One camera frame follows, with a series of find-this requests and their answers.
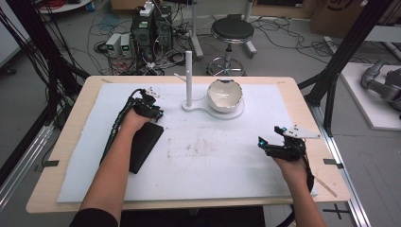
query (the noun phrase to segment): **round stool seat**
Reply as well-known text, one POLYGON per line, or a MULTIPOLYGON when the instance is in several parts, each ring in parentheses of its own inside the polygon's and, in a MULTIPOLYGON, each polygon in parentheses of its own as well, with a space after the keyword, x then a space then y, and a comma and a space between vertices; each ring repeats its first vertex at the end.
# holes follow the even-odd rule
POLYGON ((253 26, 236 18, 223 18, 212 24, 212 34, 227 43, 246 43, 253 36, 253 26))

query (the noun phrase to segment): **wooden table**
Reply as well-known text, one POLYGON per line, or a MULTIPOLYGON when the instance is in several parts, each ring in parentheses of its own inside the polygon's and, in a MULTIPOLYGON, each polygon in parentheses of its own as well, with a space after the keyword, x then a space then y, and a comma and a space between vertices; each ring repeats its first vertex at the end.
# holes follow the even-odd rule
MULTIPOLYGON (((211 83, 215 77, 193 77, 194 83, 211 83)), ((245 77, 235 78, 239 84, 276 84, 286 103, 291 121, 303 128, 318 132, 318 126, 307 108, 304 97, 292 78, 245 77)), ((182 83, 175 77, 89 77, 79 94, 58 142, 49 160, 59 160, 57 166, 46 167, 39 179, 28 203, 29 213, 50 213, 78 211, 79 202, 58 203, 57 197, 61 190, 68 162, 76 147, 86 119, 96 102, 98 91, 104 83, 182 83)), ((323 159, 332 159, 325 141, 309 139, 306 147, 312 172, 316 177, 319 195, 316 202, 348 201, 350 194, 336 165, 326 165, 323 159)), ((291 203, 285 198, 247 198, 247 199, 213 199, 190 201, 126 201, 123 209, 164 209, 164 208, 194 208, 234 205, 265 205, 291 203)))

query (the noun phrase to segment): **caster wheel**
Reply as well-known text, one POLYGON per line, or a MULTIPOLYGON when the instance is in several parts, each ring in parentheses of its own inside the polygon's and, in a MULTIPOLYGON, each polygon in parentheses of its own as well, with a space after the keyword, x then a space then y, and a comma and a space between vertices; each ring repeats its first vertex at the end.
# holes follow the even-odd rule
POLYGON ((10 64, 6 64, 6 70, 7 70, 7 73, 10 75, 15 75, 17 73, 17 70, 14 67, 12 67, 12 65, 10 65, 10 64))

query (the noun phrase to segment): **electronic equipment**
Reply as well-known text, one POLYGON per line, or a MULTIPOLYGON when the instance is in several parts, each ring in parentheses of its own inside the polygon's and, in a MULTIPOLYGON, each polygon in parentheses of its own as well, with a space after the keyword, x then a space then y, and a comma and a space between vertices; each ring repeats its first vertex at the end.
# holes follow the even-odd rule
POLYGON ((142 9, 142 10, 139 11, 139 15, 141 15, 141 16, 150 16, 151 13, 154 10, 154 4, 152 3, 152 1, 147 0, 147 2, 144 5, 144 8, 145 9, 142 9))
POLYGON ((114 33, 109 41, 106 42, 107 51, 110 58, 118 58, 121 54, 121 34, 114 33))
POLYGON ((401 69, 388 72, 384 83, 375 80, 385 63, 386 60, 382 58, 368 68, 362 75, 360 85, 378 93, 393 109, 401 111, 401 69))
POLYGON ((159 46, 164 50, 173 48, 171 6, 160 6, 155 10, 155 21, 159 46))
POLYGON ((135 55, 138 61, 155 61, 153 47, 157 46, 156 40, 156 24, 154 21, 154 10, 150 16, 141 16, 135 14, 132 19, 131 34, 133 45, 135 47, 135 55))
POLYGON ((123 54, 123 58, 132 58, 132 44, 130 34, 121 35, 121 51, 123 54))

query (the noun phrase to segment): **cardboard box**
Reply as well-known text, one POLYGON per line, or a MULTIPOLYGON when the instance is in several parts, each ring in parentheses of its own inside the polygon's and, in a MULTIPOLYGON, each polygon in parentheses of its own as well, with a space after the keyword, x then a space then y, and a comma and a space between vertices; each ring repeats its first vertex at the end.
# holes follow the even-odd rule
POLYGON ((360 1, 319 0, 310 22, 312 32, 344 38, 362 11, 360 1))
POLYGON ((146 0, 112 0, 112 9, 135 9, 143 7, 146 0))

